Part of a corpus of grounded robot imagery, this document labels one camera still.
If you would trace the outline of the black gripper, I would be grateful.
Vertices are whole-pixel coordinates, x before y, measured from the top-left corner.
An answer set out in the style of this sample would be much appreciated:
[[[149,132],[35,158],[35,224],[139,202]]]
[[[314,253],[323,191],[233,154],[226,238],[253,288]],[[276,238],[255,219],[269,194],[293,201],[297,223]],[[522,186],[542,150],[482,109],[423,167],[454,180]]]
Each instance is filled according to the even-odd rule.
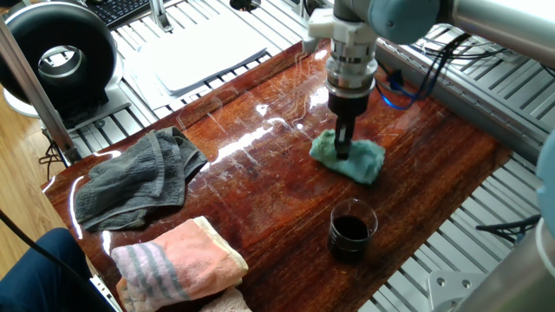
[[[338,159],[347,159],[355,130],[356,117],[362,115],[368,107],[369,96],[345,98],[329,94],[328,107],[336,115],[335,149]]]

